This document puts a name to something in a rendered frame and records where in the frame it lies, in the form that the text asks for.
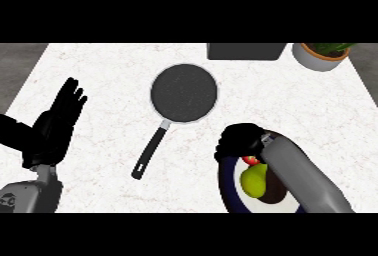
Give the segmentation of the dark grey frying pan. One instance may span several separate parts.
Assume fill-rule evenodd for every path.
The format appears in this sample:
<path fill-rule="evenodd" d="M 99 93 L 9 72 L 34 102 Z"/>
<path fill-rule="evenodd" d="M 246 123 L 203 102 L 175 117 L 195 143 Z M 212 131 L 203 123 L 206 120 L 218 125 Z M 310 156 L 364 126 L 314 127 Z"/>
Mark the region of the dark grey frying pan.
<path fill-rule="evenodd" d="M 150 102 L 162 122 L 141 152 L 131 177 L 141 179 L 149 160 L 172 123 L 192 123 L 209 113 L 217 102 L 217 83 L 209 72 L 195 64 L 177 64 L 156 76 Z"/>

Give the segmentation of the white plate with blue rim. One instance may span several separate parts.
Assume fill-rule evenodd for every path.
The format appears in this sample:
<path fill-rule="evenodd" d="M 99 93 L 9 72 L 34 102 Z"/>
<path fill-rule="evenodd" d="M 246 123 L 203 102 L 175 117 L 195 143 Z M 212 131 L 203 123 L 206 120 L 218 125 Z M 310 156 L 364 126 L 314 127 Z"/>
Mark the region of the white plate with blue rim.
<path fill-rule="evenodd" d="M 283 183 L 267 167 L 266 193 L 251 198 L 242 191 L 239 177 L 251 166 L 240 164 L 237 157 L 218 161 L 218 189 L 224 207 L 230 213 L 304 213 Z"/>

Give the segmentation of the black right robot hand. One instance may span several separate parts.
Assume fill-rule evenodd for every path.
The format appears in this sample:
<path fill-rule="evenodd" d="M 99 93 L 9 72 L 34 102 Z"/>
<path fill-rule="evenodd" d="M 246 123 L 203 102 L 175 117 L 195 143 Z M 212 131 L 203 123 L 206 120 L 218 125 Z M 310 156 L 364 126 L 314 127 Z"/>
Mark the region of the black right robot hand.
<path fill-rule="evenodd" d="M 215 146 L 214 158 L 220 161 L 226 157 L 255 156 L 261 159 L 260 153 L 264 145 L 261 136 L 264 129 L 254 123 L 237 123 L 226 127 Z"/>

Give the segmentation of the white pot with green plant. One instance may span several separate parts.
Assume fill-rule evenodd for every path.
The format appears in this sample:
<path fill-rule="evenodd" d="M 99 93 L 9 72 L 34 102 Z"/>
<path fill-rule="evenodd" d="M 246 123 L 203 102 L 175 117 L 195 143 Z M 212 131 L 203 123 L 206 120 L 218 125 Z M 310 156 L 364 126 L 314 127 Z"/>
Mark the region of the white pot with green plant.
<path fill-rule="evenodd" d="M 310 70 L 328 72 L 336 68 L 350 54 L 350 48 L 342 49 L 335 54 L 320 54 L 316 48 L 305 43 L 292 44 L 292 56 L 297 62 Z"/>

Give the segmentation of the yellow-green pear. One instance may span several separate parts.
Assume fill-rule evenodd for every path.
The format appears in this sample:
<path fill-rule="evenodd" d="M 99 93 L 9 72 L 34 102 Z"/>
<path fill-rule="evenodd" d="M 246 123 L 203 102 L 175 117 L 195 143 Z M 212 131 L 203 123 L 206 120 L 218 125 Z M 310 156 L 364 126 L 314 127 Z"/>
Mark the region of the yellow-green pear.
<path fill-rule="evenodd" d="M 242 171 L 239 177 L 240 187 L 251 198 L 260 198 L 266 193 L 266 173 L 266 164 L 257 164 Z"/>

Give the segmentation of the dark grey box appliance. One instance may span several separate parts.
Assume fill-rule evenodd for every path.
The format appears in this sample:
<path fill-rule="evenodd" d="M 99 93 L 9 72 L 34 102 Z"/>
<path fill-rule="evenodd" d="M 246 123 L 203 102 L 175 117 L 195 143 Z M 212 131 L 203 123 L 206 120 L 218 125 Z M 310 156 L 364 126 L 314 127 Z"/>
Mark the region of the dark grey box appliance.
<path fill-rule="evenodd" d="M 208 43 L 209 60 L 274 61 L 279 59 L 285 43 Z"/>

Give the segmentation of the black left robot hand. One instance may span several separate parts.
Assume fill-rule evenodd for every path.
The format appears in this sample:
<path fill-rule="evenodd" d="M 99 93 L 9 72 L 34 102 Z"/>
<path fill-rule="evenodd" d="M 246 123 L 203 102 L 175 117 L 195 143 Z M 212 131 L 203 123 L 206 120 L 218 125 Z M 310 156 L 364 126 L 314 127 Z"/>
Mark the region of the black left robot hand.
<path fill-rule="evenodd" d="M 22 153 L 25 169 L 40 164 L 54 166 L 63 160 L 85 101 L 78 80 L 69 77 L 32 126 L 0 114 L 0 144 Z"/>

